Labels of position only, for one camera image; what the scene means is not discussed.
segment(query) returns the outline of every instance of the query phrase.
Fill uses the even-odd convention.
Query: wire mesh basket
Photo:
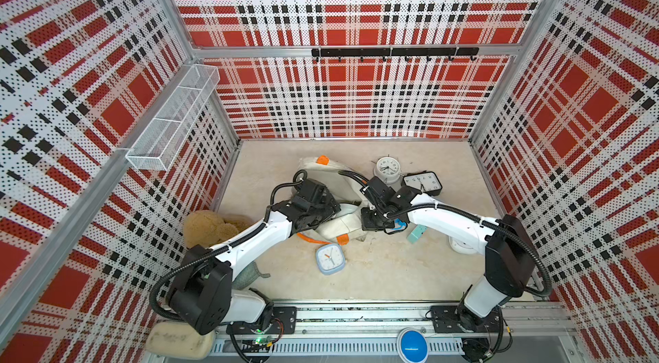
[[[196,64],[137,138],[126,158],[138,170],[167,171],[219,82],[218,69]]]

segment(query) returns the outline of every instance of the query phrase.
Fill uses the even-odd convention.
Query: beige floor
[[[291,180],[298,160],[321,154],[367,177],[372,176],[372,161],[391,155],[403,172],[434,171],[443,185],[443,202],[498,216],[469,145],[457,141],[245,141],[219,212],[258,220],[272,188]],[[278,200],[289,195],[280,194]],[[259,257],[259,269],[271,277],[258,279],[252,287],[273,299],[459,300],[482,276],[482,256],[452,251],[447,236],[432,229],[411,244],[406,240],[409,232],[370,232],[364,242],[350,241],[343,246],[345,268],[331,276],[318,271],[318,245],[293,236]]]

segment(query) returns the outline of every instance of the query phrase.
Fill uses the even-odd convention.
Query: blue square clock
[[[325,244],[316,250],[316,261],[320,272],[331,275],[345,267],[345,257],[341,246],[336,243]]]

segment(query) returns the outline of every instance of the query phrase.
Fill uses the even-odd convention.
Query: black hook rack
[[[430,61],[430,57],[447,57],[449,61],[453,61],[456,56],[468,56],[471,61],[475,61],[478,47],[313,48],[311,55],[316,61],[320,61],[321,57],[334,57],[338,58],[339,62],[346,57],[358,57],[360,62],[364,62],[364,57],[381,57],[382,62],[386,62],[389,57],[405,57],[405,62],[409,62],[412,57],[426,57],[427,61]]]

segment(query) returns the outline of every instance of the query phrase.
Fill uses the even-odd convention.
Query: orange strap
[[[305,242],[316,243],[316,244],[329,244],[328,242],[321,242],[321,241],[318,241],[318,240],[314,240],[313,238],[307,237],[307,236],[303,235],[302,233],[297,233],[297,236],[300,237],[301,239],[303,239]]]
[[[340,235],[336,237],[336,242],[341,246],[345,246],[349,241],[350,239],[348,238],[348,235]]]

